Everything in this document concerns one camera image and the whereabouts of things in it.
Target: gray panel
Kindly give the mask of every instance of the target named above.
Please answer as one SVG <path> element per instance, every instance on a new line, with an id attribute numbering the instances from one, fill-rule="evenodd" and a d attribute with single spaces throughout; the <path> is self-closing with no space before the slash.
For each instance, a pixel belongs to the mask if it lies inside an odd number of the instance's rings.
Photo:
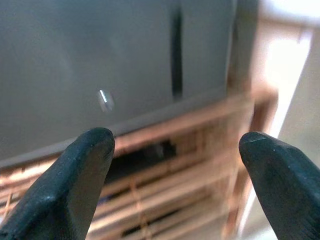
<path id="1" fill-rule="evenodd" d="M 126 125 L 155 110 L 176 115 L 165 108 L 174 103 L 171 10 L 170 0 L 1 1 L 0 159 L 50 154 L 48 146 L 96 126 L 123 134 L 149 124 Z M 225 89 L 232 3 L 186 0 L 182 13 L 181 101 L 218 90 L 214 99 Z M 114 97 L 110 114 L 99 89 Z"/>
<path id="2" fill-rule="evenodd" d="M 184 101 L 175 102 L 167 105 L 164 108 L 157 109 L 155 111 L 139 115 L 137 117 L 115 123 L 113 125 L 107 125 L 114 135 L 118 136 L 126 132 L 130 132 L 134 129 L 139 129 L 144 126 L 165 121 L 172 116 L 177 116 L 188 111 L 193 111 L 212 102 L 221 99 L 225 96 L 225 87 L 215 88 L 211 91 L 207 91 L 203 94 L 195 97 L 189 97 Z M 71 144 L 76 138 L 70 138 L 49 146 L 38 148 L 36 150 L 25 152 L 20 155 L 15 155 L 0 161 L 0 169 L 12 165 L 21 164 L 26 161 L 34 160 L 48 154 L 59 153 L 63 151 L 69 144 Z"/>

